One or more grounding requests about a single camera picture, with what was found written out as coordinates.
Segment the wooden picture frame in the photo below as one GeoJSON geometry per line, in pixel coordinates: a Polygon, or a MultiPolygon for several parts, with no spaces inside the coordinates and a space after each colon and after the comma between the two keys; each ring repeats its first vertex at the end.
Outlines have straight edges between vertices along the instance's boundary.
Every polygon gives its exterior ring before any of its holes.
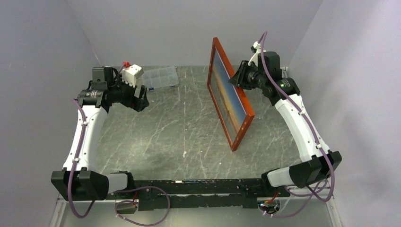
{"type": "MultiPolygon", "coordinates": [[[[210,64],[212,63],[212,60],[213,60],[212,57],[213,57],[213,50],[214,49],[218,50],[218,52],[219,52],[219,54],[221,56],[221,59],[222,59],[224,65],[225,65],[225,67],[226,67],[226,69],[227,69],[227,71],[228,71],[228,73],[230,75],[230,78],[233,77],[234,74],[235,74],[234,69],[233,69],[232,64],[230,63],[230,61],[229,61],[224,49],[223,49],[223,46],[221,45],[221,43],[220,43],[220,41],[219,41],[219,39],[217,37],[214,37],[213,41],[212,41],[212,48],[211,48],[209,66],[210,66],[210,64]]],[[[214,103],[215,109],[217,111],[217,114],[219,116],[219,119],[220,119],[221,125],[223,127],[225,136],[226,136],[227,141],[229,143],[230,149],[233,152],[235,152],[238,149],[238,147],[239,147],[243,137],[245,136],[249,126],[251,125],[251,122],[252,122],[252,120],[253,120],[253,118],[255,116],[255,113],[254,113],[254,111],[253,111],[253,109],[252,109],[252,107],[250,105],[249,99],[247,98],[245,92],[241,88],[234,86],[236,91],[237,91],[237,93],[238,93],[239,99],[241,100],[242,105],[243,105],[243,107],[244,107],[244,109],[246,111],[247,117],[246,117],[245,121],[243,122],[242,127],[241,127],[236,139],[234,141],[231,141],[230,138],[229,138],[229,134],[228,134],[225,126],[223,125],[223,119],[222,119],[221,114],[220,114],[220,112],[218,110],[218,106],[216,104],[216,101],[214,99],[214,96],[212,94],[212,91],[211,91],[211,88],[210,88],[210,85],[209,85],[209,73],[210,73],[210,71],[211,71],[211,69],[209,67],[208,79],[207,79],[207,87],[208,87],[211,99],[212,99],[212,101],[214,103]]]]}

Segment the sunset photo print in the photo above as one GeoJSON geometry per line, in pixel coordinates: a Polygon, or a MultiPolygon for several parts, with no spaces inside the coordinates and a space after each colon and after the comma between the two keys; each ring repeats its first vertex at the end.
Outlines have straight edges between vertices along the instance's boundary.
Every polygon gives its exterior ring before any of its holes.
{"type": "Polygon", "coordinates": [[[234,141],[247,114],[235,87],[229,83],[230,75],[217,49],[213,50],[209,85],[223,119],[229,138],[234,141]]]}

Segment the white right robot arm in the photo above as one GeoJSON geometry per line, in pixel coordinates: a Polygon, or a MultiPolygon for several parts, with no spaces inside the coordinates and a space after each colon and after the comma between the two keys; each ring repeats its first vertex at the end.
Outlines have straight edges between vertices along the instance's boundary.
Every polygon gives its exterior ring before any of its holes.
{"type": "Polygon", "coordinates": [[[298,148],[301,163],[270,170],[260,183],[265,196],[272,196],[280,186],[304,188],[328,179],[342,161],[338,151],[331,151],[309,118],[296,82],[282,76],[276,52],[256,54],[253,61],[243,60],[229,80],[244,90],[259,88],[280,113],[298,148]]]}

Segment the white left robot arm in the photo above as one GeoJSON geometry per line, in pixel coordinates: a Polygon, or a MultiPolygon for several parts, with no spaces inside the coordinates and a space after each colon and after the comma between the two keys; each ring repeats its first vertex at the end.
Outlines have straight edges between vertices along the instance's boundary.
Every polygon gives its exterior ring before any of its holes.
{"type": "Polygon", "coordinates": [[[147,87],[135,96],[142,67],[124,62],[118,70],[111,66],[94,67],[92,80],[73,101],[78,121],[70,152],[60,171],[54,171],[51,183],[67,201],[101,201],[114,192],[128,199],[135,193],[133,176],[127,171],[103,175],[96,168],[101,129],[113,104],[122,104],[137,112],[149,106],[147,87]]]}

